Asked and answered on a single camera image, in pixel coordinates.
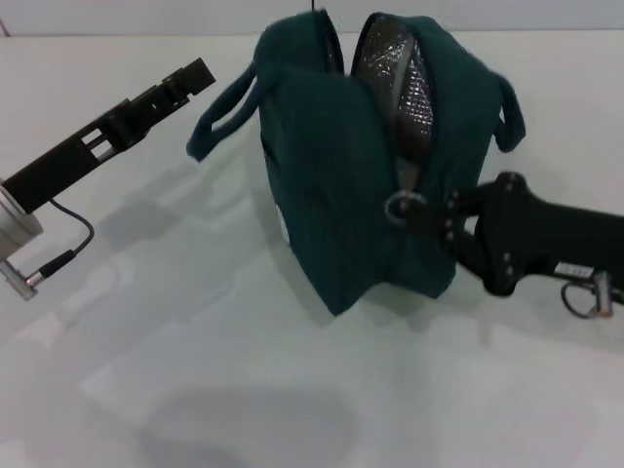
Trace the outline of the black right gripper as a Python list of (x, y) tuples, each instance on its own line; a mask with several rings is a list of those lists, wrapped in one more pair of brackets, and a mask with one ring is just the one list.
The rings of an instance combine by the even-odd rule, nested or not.
[(501, 173), (475, 188), (453, 191), (441, 205), (411, 203), (411, 234), (443, 237), (459, 263), (474, 260), (474, 237), (485, 254), (489, 293), (510, 295), (525, 276), (591, 282), (607, 273), (623, 289), (623, 217), (546, 202), (518, 173)]

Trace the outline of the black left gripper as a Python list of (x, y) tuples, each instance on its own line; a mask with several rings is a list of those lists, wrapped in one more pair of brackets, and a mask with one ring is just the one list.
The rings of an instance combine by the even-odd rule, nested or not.
[(215, 83), (201, 58), (133, 100), (124, 100), (7, 180), (2, 187), (28, 214), (50, 202)]

